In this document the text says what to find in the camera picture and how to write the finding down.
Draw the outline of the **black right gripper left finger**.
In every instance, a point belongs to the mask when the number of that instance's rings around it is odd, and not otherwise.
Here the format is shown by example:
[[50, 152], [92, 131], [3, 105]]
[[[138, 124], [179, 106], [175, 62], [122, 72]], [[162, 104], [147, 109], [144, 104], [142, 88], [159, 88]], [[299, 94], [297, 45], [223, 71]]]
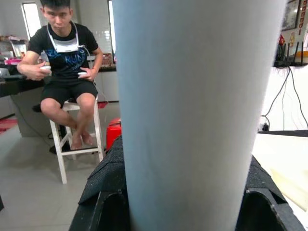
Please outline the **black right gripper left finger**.
[[88, 177], [69, 230], [131, 230], [121, 136]]

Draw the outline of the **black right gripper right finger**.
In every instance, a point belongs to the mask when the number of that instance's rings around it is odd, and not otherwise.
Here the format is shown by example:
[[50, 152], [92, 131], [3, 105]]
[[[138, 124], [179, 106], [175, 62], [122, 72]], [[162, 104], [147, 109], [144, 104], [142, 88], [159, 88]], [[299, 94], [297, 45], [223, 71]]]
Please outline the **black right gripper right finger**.
[[237, 231], [303, 231], [270, 174], [252, 157], [244, 188]]

